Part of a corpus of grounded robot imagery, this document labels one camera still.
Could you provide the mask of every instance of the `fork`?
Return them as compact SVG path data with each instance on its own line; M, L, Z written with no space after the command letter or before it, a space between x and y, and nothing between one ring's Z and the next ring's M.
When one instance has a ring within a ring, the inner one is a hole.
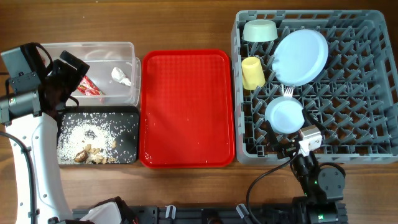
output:
M283 95L285 97L289 97L289 98L293 97L294 86L288 86L288 87L286 87L286 89L285 89L285 86L283 86L283 89L284 89Z

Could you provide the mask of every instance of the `wooden table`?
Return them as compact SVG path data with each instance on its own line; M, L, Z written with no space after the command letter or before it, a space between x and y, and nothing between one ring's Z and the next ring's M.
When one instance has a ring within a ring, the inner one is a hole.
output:
M398 53L396 1L178 1L6 0L0 3L0 51L27 42L130 41L139 58L150 50L219 48L230 52L235 14L243 9L378 9L386 17L393 51ZM0 64L0 72L6 72ZM0 76L4 83L6 76ZM0 95L4 87L0 85ZM249 184L271 167L238 162L222 169L150 170L123 166L62 167L70 208L86 208L121 196L130 205L236 205ZM398 223L398 164L344 166L350 223ZM263 179L253 203L288 203L302 195L289 169ZM14 223L17 192L8 139L0 139L0 223Z

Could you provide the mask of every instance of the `white bowl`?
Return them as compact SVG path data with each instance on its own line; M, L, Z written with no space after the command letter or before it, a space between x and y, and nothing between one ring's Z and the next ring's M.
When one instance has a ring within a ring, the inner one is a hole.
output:
M272 100L265 117L277 134L292 134L304 125L303 106L295 98L280 96Z
M272 69L286 86L301 86L316 78L328 59L328 43L314 30L298 30L285 37L275 49Z
M278 38L275 22L257 19L249 21L243 28L243 40L250 42L267 42Z

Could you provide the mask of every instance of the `transparent container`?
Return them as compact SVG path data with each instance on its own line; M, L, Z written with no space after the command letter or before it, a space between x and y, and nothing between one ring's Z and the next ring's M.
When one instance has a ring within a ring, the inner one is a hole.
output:
M42 44L53 60L59 59L63 50L86 62L90 69L86 76L104 95L85 96L78 90L72 93L85 106L133 105L139 102L141 88L141 63L134 54L130 42L80 42ZM112 79L114 67L120 68L130 79L131 86L126 86ZM68 100L67 105L75 103Z

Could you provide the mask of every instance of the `yellow cup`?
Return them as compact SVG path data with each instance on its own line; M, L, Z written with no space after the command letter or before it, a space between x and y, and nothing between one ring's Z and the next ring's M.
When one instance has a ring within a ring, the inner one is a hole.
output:
M260 59L248 57L242 61L243 88L255 90L257 86L266 84L266 78L262 72Z

